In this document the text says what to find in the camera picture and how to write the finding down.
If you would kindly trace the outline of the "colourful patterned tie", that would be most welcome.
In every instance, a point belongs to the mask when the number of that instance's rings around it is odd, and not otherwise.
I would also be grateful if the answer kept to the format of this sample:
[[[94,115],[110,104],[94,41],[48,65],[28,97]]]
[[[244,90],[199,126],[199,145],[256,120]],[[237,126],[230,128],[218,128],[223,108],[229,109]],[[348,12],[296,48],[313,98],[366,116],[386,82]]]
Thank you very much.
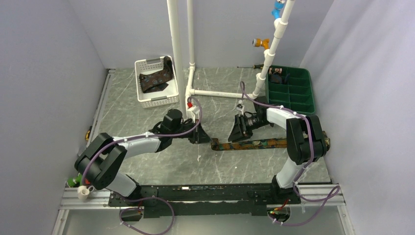
[[[237,142],[220,142],[217,138],[213,138],[210,142],[210,147],[214,151],[287,148],[287,139],[270,138],[259,140],[245,140]]]

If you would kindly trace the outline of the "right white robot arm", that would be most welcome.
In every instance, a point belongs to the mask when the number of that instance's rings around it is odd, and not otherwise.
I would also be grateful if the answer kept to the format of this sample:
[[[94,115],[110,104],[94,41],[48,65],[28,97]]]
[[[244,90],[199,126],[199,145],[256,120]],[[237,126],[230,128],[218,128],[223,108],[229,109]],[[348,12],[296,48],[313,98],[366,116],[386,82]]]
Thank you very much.
[[[296,189],[302,174],[315,160],[327,153],[325,136],[317,116],[305,116],[282,106],[258,106],[249,116],[236,115],[228,141],[249,139],[253,130],[265,125],[277,125],[286,131],[288,159],[272,179],[270,198],[282,203]]]

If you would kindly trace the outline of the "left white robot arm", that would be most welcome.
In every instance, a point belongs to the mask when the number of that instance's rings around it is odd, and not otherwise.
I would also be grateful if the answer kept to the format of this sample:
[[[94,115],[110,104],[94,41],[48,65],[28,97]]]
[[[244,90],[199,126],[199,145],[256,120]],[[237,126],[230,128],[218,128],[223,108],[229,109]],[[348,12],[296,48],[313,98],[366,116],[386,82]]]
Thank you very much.
[[[169,147],[174,139],[187,139],[191,144],[209,143],[210,136],[200,120],[185,120],[181,111],[171,109],[149,131],[129,137],[112,137],[100,133],[76,160],[74,167],[81,174],[80,184],[95,189],[108,189],[121,195],[133,206],[142,198],[141,185],[119,169],[127,158],[146,153],[158,153]]]

